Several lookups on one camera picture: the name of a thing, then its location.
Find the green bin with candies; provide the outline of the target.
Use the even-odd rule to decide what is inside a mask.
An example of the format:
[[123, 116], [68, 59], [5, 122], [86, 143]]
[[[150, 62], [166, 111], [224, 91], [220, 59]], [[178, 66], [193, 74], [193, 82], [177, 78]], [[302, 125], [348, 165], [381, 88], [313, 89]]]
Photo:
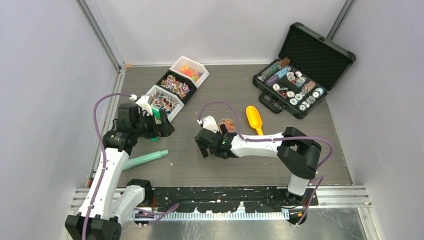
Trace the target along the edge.
[[156, 108], [154, 108], [154, 107], [151, 107], [151, 109], [152, 109], [152, 113], [153, 113], [154, 118], [155, 118], [155, 123], [156, 123], [157, 125], [161, 124], [161, 123], [162, 123], [162, 121], [161, 121], [161, 116], [160, 116], [160, 112], [159, 112], [159, 110], [157, 110], [157, 109], [156, 109]]

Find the clear plastic jar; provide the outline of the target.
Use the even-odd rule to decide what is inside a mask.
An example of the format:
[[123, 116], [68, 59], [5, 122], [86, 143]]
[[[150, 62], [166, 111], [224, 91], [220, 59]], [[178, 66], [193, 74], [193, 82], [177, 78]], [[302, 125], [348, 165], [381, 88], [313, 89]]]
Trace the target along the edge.
[[229, 133], [234, 133], [236, 131], [236, 123], [230, 118], [222, 118], [218, 122], [218, 127], [225, 125], [225, 128]]

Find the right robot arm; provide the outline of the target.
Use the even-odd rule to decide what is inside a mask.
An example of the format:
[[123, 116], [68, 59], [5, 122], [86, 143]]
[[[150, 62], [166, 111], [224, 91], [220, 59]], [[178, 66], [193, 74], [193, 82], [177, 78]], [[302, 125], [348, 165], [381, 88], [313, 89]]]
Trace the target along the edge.
[[221, 159], [246, 156], [279, 159], [290, 171], [285, 191], [288, 205], [299, 205], [306, 197], [306, 188], [316, 176], [322, 146], [295, 127], [273, 135], [243, 135], [202, 128], [194, 138], [203, 157]]

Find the orange plastic scoop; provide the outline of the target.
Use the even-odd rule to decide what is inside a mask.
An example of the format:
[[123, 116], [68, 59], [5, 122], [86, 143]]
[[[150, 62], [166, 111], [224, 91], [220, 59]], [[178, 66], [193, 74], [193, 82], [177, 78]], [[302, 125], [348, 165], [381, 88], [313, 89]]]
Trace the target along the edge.
[[263, 120], [258, 109], [255, 106], [249, 105], [246, 110], [246, 117], [249, 123], [249, 126], [256, 131], [256, 133], [260, 136], [263, 136]]

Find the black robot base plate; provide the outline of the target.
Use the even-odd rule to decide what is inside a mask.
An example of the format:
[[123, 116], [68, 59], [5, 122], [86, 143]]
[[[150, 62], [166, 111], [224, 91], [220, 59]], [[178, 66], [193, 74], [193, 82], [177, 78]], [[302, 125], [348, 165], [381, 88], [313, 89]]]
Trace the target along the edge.
[[303, 196], [288, 198], [285, 186], [155, 187], [138, 206], [159, 212], [178, 203], [177, 213], [234, 213], [241, 207], [249, 214], [276, 213], [282, 208], [303, 209], [308, 203], [318, 206], [312, 192], [308, 188]]

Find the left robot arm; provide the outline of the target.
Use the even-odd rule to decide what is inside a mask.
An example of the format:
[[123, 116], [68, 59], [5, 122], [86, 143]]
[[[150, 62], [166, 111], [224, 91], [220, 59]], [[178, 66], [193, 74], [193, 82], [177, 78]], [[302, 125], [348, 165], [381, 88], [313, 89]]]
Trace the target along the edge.
[[138, 139], [168, 137], [175, 131], [163, 109], [159, 116], [156, 120], [149, 105], [123, 103], [118, 107], [112, 128], [101, 138], [102, 156], [89, 192], [77, 214], [66, 218], [64, 225], [72, 239], [118, 240], [135, 208], [153, 202], [149, 180], [132, 179], [117, 200], [114, 194]]

